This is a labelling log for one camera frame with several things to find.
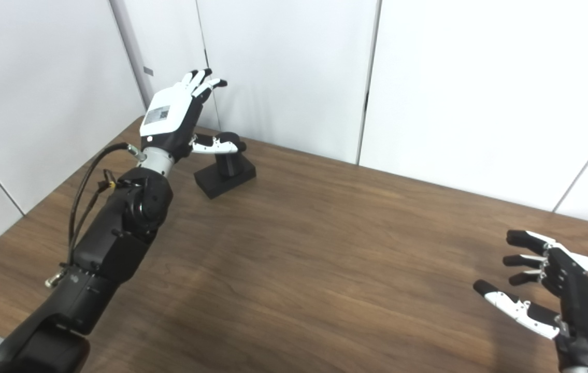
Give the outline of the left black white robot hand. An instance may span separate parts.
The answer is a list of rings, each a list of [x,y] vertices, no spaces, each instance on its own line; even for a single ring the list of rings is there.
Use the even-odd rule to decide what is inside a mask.
[[[211,74],[210,68],[189,71],[182,80],[152,97],[139,129],[142,150],[161,149],[175,162],[192,153],[225,155],[247,150],[240,139],[199,136],[195,132],[211,93],[228,85],[226,80],[211,78]]]

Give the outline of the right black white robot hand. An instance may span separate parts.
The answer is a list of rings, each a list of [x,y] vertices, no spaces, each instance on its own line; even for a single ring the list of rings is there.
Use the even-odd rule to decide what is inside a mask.
[[[530,250],[503,257],[507,267],[525,267],[509,278],[510,285],[540,284],[557,297],[561,309],[553,311],[483,279],[473,289],[516,323],[554,342],[560,372],[588,372],[588,256],[532,231],[510,229],[506,241]]]

